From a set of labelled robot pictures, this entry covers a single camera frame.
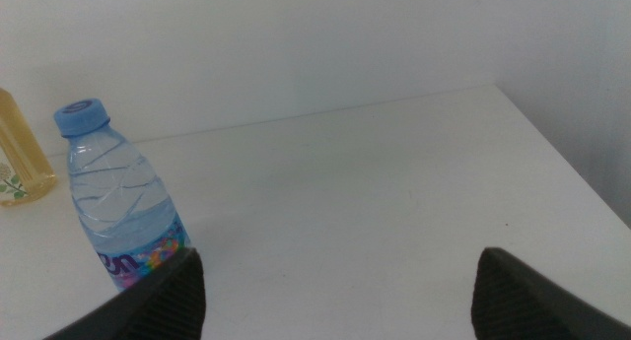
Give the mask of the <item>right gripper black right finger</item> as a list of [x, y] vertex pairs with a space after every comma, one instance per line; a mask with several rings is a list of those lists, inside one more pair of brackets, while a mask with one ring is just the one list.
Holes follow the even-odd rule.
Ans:
[[484, 340], [630, 340], [629, 325], [500, 247], [480, 254], [470, 317], [475, 336]]

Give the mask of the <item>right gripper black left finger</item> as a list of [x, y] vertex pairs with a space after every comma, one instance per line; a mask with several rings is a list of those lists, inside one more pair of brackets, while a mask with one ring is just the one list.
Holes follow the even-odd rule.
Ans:
[[183, 248], [148, 276], [48, 340], [198, 340], [206, 313], [203, 265]]

